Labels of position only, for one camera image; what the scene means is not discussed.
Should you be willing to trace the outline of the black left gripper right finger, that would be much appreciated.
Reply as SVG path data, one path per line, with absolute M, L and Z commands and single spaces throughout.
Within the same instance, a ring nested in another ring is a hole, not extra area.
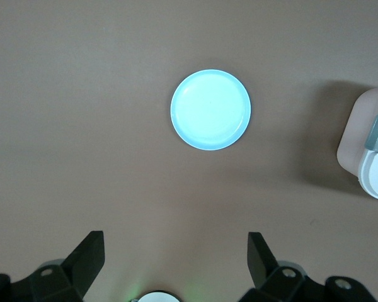
M 247 264 L 254 287 L 241 301 L 375 301 L 372 293 L 350 277 L 331 276 L 324 284 L 300 269 L 279 263 L 260 232 L 248 233 Z

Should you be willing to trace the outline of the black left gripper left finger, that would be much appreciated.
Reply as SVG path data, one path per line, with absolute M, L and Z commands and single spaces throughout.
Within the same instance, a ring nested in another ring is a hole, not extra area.
M 92 231 L 60 264 L 17 282 L 0 274 L 0 301 L 82 301 L 104 264 L 104 233 Z

